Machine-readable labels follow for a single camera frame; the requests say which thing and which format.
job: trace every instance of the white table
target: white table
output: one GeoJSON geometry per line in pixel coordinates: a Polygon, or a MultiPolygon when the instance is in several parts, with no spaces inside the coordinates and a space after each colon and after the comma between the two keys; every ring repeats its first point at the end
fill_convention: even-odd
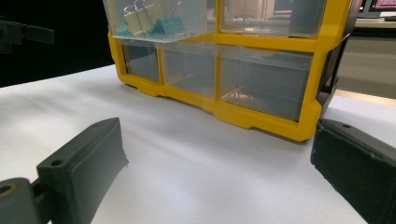
{"type": "MultiPolygon", "coordinates": [[[[326,118],[396,147],[396,107],[334,96],[326,118]]],[[[0,89],[0,179],[119,117],[130,161],[92,223],[365,223],[295,144],[122,84],[114,65],[0,89]]]]}

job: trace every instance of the computer screen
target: computer screen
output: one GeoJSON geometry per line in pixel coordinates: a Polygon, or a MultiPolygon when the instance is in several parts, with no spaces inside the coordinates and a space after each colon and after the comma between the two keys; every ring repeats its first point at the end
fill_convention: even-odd
{"type": "Polygon", "coordinates": [[[392,11],[396,12],[396,0],[362,0],[358,17],[376,19],[384,17],[383,13],[392,11]]]}
{"type": "Polygon", "coordinates": [[[396,11],[396,0],[373,0],[369,11],[396,11]]]}
{"type": "Polygon", "coordinates": [[[364,11],[364,6],[366,5],[366,0],[362,0],[361,1],[361,8],[359,10],[359,12],[363,12],[364,11]]]}

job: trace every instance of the binder clip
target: binder clip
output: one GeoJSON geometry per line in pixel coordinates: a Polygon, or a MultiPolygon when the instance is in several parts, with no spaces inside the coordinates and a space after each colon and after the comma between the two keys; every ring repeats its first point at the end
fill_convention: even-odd
{"type": "Polygon", "coordinates": [[[177,7],[183,2],[180,0],[177,4],[173,4],[171,8],[166,12],[163,18],[158,19],[152,30],[149,31],[150,35],[171,35],[184,31],[184,25],[179,16],[174,16],[177,7]]]}
{"type": "Polygon", "coordinates": [[[124,9],[125,25],[134,36],[145,35],[154,26],[154,22],[162,17],[158,4],[145,6],[145,0],[136,0],[124,9]]]}

